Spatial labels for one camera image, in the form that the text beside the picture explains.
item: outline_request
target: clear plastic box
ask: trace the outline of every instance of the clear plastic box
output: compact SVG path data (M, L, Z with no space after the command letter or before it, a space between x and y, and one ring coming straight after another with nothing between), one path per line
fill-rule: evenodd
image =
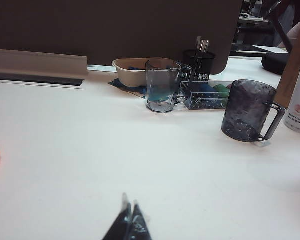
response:
M208 84L211 88L217 85L223 85L225 88L229 87L231 81L218 81L210 80L208 83L202 81L192 82L191 89L197 89L193 91L188 89L188 81L182 81L180 85L181 92L187 97L184 105L190 110L202 110L202 109L225 109L229 99L229 91L199 91L202 84Z

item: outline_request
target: green object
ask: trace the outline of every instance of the green object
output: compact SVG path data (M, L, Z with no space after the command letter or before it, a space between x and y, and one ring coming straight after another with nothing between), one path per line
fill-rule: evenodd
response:
M222 84L216 85L213 87L217 92L220 98L227 99L229 98L230 89L226 88Z
M221 101L221 105L223 108L226 108L227 103L228 103L228 98L230 94L230 89L226 88L222 84L216 85L213 87L214 90L216 90L223 100Z

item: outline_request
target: gray plastic mug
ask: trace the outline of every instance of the gray plastic mug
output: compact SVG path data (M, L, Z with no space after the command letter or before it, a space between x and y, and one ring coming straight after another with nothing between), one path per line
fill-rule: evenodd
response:
M167 58L154 58L146 62L145 99L148 109L156 113L168 113L176 104L185 101L179 95L181 75L184 75L182 70L188 72L186 75L189 77L192 68Z
M222 122L222 131L242 142L261 142L270 139L286 109L274 102L277 91L272 86L253 80L232 83L229 100ZM264 136L261 131L270 109L277 110L270 128Z

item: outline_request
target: person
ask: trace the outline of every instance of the person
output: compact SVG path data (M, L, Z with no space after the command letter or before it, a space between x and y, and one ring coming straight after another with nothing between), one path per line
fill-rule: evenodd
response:
M263 0L262 8L271 8L277 0ZM292 41L292 45L300 30L300 0L281 0L277 9L278 19L283 27L283 31ZM273 37L266 37L265 46L285 47L280 35L275 32Z
M288 38L290 39L292 45L295 44L295 41L297 40L298 38L298 34L300 32L300 22L295 25L288 33L287 33L287 36ZM285 48L286 46L284 45L283 42L281 42L279 45L278 45L278 48Z

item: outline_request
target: gray surface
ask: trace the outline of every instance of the gray surface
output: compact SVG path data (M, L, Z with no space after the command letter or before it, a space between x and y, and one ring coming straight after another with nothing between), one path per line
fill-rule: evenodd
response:
M182 60L196 37L211 40L212 73L226 66L242 0L0 0L0 49L119 58Z

